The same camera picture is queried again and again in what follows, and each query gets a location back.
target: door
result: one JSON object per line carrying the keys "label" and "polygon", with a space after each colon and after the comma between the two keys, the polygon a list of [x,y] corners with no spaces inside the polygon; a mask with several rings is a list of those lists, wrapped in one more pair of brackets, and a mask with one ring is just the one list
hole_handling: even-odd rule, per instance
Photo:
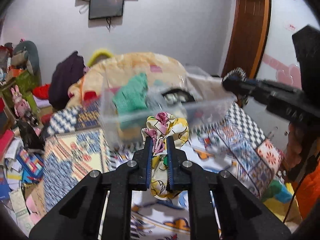
{"label": "door", "polygon": [[267,39],[269,19],[269,0],[236,0],[235,20],[222,76],[237,67],[242,68],[247,76],[255,76]]}

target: red cloth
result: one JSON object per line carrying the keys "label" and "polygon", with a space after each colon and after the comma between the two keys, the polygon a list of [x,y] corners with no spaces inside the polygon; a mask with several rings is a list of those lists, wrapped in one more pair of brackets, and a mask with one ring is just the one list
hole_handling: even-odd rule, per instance
{"label": "red cloth", "polygon": [[83,101],[93,100],[97,98],[97,94],[95,91],[87,91],[84,93]]}
{"label": "red cloth", "polygon": [[52,114],[45,114],[45,115],[43,115],[43,116],[41,117],[41,123],[42,123],[42,124],[48,123],[48,122],[50,121],[52,115],[53,115],[53,113],[52,113]]}
{"label": "red cloth", "polygon": [[36,87],[33,89],[32,93],[35,97],[39,98],[39,99],[49,99],[49,87],[50,84],[45,84],[42,87]]}

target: white wall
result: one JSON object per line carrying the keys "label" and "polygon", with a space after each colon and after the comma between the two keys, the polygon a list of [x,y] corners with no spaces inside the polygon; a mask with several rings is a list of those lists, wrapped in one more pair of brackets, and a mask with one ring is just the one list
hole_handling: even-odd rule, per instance
{"label": "white wall", "polygon": [[[286,66],[298,65],[292,34],[307,24],[320,28],[316,17],[304,0],[272,0],[270,28],[264,54]],[[257,78],[276,81],[276,70],[262,62]],[[278,130],[272,141],[279,149],[286,148],[287,137],[284,132],[288,129],[289,122],[267,113],[265,106],[256,103],[253,99],[244,110],[257,122],[265,134],[277,127]]]}
{"label": "white wall", "polygon": [[220,76],[222,75],[224,64],[227,59],[227,54],[228,54],[228,50],[229,50],[232,29],[233,29],[233,22],[235,20],[235,11],[236,11],[236,0],[231,0],[231,9],[230,9],[229,22],[228,22],[228,29],[227,29],[226,39],[225,39],[224,45],[223,45],[220,66],[219,66],[219,71],[218,71],[218,75],[220,75]]}
{"label": "white wall", "polygon": [[109,33],[104,20],[88,22],[88,12],[79,14],[79,1],[15,0],[6,14],[0,44],[21,38],[33,41],[42,83],[51,82],[57,63],[74,50],[86,62],[100,48],[115,54],[152,51],[217,74],[232,2],[126,0],[122,24]]}

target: red book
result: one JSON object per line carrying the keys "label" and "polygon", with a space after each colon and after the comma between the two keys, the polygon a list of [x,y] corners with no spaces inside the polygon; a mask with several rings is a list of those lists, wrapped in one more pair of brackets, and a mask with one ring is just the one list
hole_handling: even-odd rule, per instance
{"label": "red book", "polygon": [[4,158],[4,155],[10,146],[10,143],[12,142],[14,137],[14,133],[11,130],[5,131],[3,136],[0,138],[0,163],[2,159]]}
{"label": "red book", "polygon": [[3,112],[4,109],[4,101],[2,98],[0,98],[0,113]]}

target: tiled pattern fabric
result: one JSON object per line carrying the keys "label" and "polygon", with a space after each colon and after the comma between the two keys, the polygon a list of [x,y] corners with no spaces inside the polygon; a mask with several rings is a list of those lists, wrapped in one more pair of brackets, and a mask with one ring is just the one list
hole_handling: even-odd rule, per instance
{"label": "tiled pattern fabric", "polygon": [[47,129],[50,136],[58,133],[68,133],[75,131],[77,115],[80,107],[65,108],[56,112],[50,119],[50,125]]}
{"label": "tiled pattern fabric", "polygon": [[[248,132],[241,122],[246,123]],[[109,151],[100,128],[49,138],[44,158],[45,211],[90,170],[114,170],[132,159],[133,153],[142,147],[132,144]],[[282,157],[237,105],[231,107],[223,122],[193,133],[181,149],[189,160],[207,171],[230,171],[257,197],[263,195]],[[190,239],[187,192],[168,201],[154,198],[149,190],[132,192],[131,239]]]}
{"label": "tiled pattern fabric", "polygon": [[75,125],[77,131],[99,125],[100,101],[99,98],[90,102],[88,105],[80,107]]}
{"label": "tiled pattern fabric", "polygon": [[257,149],[258,155],[264,160],[265,163],[272,170],[272,175],[274,176],[280,167],[283,160],[284,154],[281,150],[278,150],[273,146],[269,139],[266,139]]}
{"label": "tiled pattern fabric", "polygon": [[256,149],[266,138],[256,122],[236,103],[233,103],[229,108],[226,119],[237,128],[243,138],[251,143],[253,149]]}
{"label": "tiled pattern fabric", "polygon": [[91,170],[109,171],[109,149],[101,128],[55,135],[44,156],[44,207],[48,212]]}

